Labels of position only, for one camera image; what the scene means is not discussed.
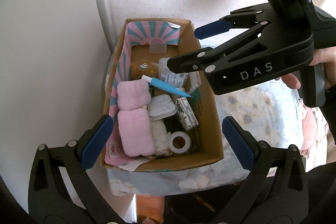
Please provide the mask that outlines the person right hand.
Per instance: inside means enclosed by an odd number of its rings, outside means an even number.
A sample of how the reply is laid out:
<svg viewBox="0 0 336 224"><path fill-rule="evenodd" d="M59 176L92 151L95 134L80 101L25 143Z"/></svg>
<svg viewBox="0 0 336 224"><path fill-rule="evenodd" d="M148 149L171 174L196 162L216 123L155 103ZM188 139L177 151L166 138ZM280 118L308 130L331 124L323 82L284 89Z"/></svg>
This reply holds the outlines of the person right hand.
<svg viewBox="0 0 336 224"><path fill-rule="evenodd" d="M325 89L329 89L335 85L335 53L335 47L315 50L313 54L313 60L309 64L310 66L323 64L325 72ZM299 89L301 87L299 79L292 73L282 76L281 79L287 85L287 87L291 89Z"/></svg>

